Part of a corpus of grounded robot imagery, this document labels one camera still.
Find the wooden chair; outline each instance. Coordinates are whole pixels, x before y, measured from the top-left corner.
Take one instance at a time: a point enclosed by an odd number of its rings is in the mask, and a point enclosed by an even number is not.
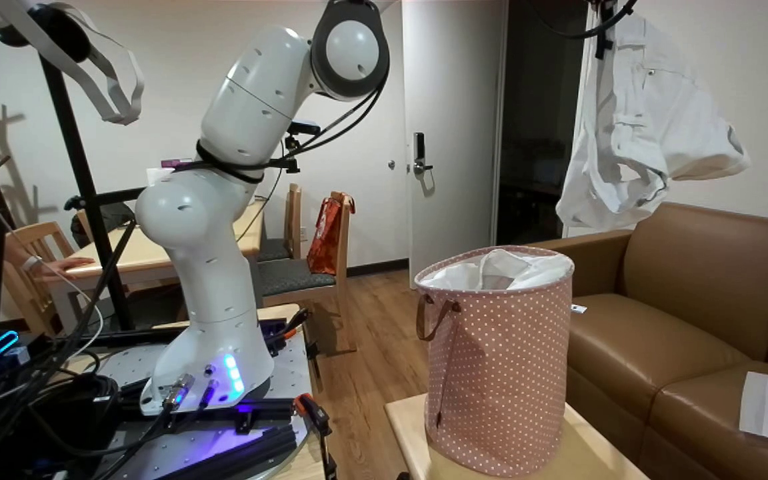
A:
[[[353,213],[354,213],[354,201],[345,194],[333,276],[313,273],[306,266],[306,258],[251,262],[257,300],[265,308],[303,304],[303,301],[325,300],[330,304],[333,318],[345,322],[347,294],[349,294],[347,290],[347,253],[349,253],[349,216]],[[347,338],[333,338],[333,349],[345,349],[345,344]]]
[[[73,257],[73,246],[55,222],[10,230],[6,242],[23,248],[30,257],[41,257],[42,262]],[[35,280],[6,262],[2,282],[33,334],[53,337],[58,332],[58,312],[42,280]]]
[[[283,238],[265,238],[257,253],[258,262],[301,258],[301,186],[289,185],[283,212]]]

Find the white wall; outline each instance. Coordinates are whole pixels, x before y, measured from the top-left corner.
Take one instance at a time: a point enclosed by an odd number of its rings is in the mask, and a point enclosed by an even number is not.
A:
[[[143,116],[129,128],[102,124],[78,86],[69,88],[99,192],[143,186],[143,169],[165,158],[195,158],[201,116],[245,40],[267,25],[313,38],[322,12],[322,0],[75,0],[73,5],[89,12],[105,33],[129,46],[147,78]],[[354,194],[349,265],[409,257],[399,4],[385,13],[385,30],[391,40],[391,76],[378,106],[342,142],[298,158],[301,174],[283,177],[267,213],[267,230],[277,236],[286,185],[298,182],[310,238],[318,201],[325,192]],[[327,125],[347,106],[353,105],[310,98],[298,120]],[[0,185],[17,202],[17,216],[55,220],[69,226],[65,202],[78,194],[78,186],[41,62],[30,49],[0,46],[0,117],[2,112],[10,120],[0,120],[0,148],[13,154],[13,162],[0,172]]]
[[[695,68],[755,161],[733,180],[675,185],[670,201],[768,216],[768,4],[643,0],[638,13]]]

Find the basket handle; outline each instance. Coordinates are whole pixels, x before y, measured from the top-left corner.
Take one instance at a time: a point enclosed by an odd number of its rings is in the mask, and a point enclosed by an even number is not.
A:
[[[419,301],[417,301],[417,337],[422,342],[431,342],[437,337],[437,329],[439,322],[446,321],[446,314],[450,312],[462,312],[462,304],[458,301],[443,301],[443,308],[437,310],[437,321],[431,325],[431,332],[426,332],[426,314],[423,314],[423,308],[426,304],[434,304],[434,300],[429,294],[423,294]]]

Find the door handle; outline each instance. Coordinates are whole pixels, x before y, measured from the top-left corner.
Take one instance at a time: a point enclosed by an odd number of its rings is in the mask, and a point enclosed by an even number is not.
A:
[[[426,134],[417,130],[413,134],[413,174],[422,177],[426,172],[431,172],[434,165],[426,162]]]

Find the white cloth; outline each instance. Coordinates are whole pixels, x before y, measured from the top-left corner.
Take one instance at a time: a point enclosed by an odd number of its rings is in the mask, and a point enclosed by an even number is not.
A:
[[[673,180],[733,177],[749,165],[709,92],[643,16],[614,28],[606,62],[598,64],[589,49],[558,202],[566,226],[635,226],[655,212]]]

